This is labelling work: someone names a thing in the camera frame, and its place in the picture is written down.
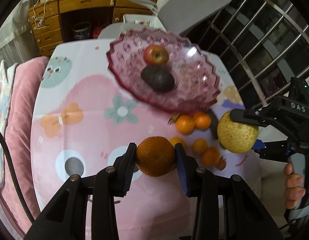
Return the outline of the right hand on handle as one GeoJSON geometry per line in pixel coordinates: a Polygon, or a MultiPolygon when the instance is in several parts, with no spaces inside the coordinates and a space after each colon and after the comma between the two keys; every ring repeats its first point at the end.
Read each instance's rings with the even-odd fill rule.
{"type": "Polygon", "coordinates": [[[305,195],[306,190],[301,187],[303,177],[300,174],[293,173],[293,165],[287,163],[284,169],[285,179],[285,207],[293,209],[298,201],[305,195]]]}

